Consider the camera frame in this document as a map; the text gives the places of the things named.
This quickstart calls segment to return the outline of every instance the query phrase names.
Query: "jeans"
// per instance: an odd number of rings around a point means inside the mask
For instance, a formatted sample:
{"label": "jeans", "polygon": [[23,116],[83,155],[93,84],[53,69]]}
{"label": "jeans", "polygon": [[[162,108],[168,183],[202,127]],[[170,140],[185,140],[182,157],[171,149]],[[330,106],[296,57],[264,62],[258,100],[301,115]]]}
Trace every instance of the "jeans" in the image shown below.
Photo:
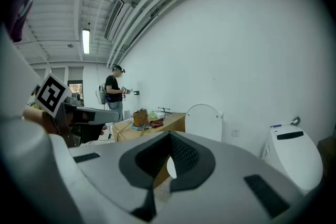
{"label": "jeans", "polygon": [[111,111],[116,111],[119,113],[119,119],[115,122],[120,122],[124,120],[124,116],[122,114],[122,102],[114,102],[114,103],[108,103],[108,106]]}

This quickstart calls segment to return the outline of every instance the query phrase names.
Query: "white toilet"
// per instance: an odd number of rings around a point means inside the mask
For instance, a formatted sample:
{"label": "white toilet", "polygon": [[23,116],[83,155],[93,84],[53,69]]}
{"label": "white toilet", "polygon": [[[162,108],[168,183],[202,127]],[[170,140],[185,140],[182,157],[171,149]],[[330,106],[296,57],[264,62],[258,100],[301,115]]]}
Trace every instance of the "white toilet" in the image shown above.
{"label": "white toilet", "polygon": [[320,183],[321,156],[310,137],[299,127],[271,128],[262,159],[287,176],[305,195]]}
{"label": "white toilet", "polygon": [[[223,113],[210,105],[197,104],[185,115],[185,132],[202,136],[215,141],[222,141]],[[173,159],[167,162],[167,170],[172,178],[176,178]]]}

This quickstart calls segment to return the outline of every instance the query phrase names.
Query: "cable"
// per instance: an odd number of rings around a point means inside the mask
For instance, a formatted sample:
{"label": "cable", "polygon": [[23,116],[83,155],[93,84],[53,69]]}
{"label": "cable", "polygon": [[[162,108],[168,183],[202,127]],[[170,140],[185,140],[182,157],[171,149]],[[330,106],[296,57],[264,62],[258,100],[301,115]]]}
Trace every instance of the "cable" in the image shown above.
{"label": "cable", "polygon": [[127,124],[123,129],[121,129],[118,133],[117,133],[117,141],[118,142],[118,137],[119,137],[119,134],[121,133],[121,131],[123,131],[128,125],[130,125],[132,123],[132,120],[130,121],[129,124]]}
{"label": "cable", "polygon": [[111,136],[112,136],[112,134],[111,134],[111,125],[110,125],[110,122],[108,123],[109,124],[109,131],[110,131],[110,134],[109,134],[109,139],[111,138]]}
{"label": "cable", "polygon": [[146,124],[148,123],[148,116],[147,116],[147,118],[146,118],[146,121],[145,121],[145,124],[143,125],[143,129],[142,129],[142,131],[141,131],[141,134],[140,134],[140,136],[143,136],[143,133],[145,132],[145,127],[146,127]]}
{"label": "cable", "polygon": [[89,144],[88,144],[88,146],[92,143],[92,142],[94,142],[94,141],[108,141],[108,140],[110,140],[110,138],[111,138],[111,136],[109,135],[109,138],[108,139],[98,139],[98,140],[92,140]]}

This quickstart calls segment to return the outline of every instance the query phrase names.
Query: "cap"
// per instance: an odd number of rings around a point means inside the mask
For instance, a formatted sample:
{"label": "cap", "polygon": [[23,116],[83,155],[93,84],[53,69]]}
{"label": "cap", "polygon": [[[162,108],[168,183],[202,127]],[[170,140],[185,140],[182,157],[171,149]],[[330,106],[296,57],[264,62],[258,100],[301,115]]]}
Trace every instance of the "cap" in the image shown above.
{"label": "cap", "polygon": [[121,71],[122,71],[122,68],[121,68],[121,66],[118,66],[118,65],[115,65],[115,66],[113,67],[113,70],[115,70],[115,69],[119,69],[119,70],[121,70]]}

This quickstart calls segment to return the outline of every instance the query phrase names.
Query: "black t-shirt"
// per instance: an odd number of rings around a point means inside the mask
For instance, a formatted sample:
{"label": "black t-shirt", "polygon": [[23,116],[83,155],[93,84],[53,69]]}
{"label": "black t-shirt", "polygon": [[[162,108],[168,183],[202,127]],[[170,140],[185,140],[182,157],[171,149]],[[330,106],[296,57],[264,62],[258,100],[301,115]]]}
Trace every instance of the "black t-shirt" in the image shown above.
{"label": "black t-shirt", "polygon": [[[117,80],[112,75],[110,75],[106,78],[105,86],[112,86],[112,89],[120,90],[119,87],[118,87]],[[122,101],[122,94],[121,93],[107,94],[107,101],[109,103],[115,103],[115,102]]]}

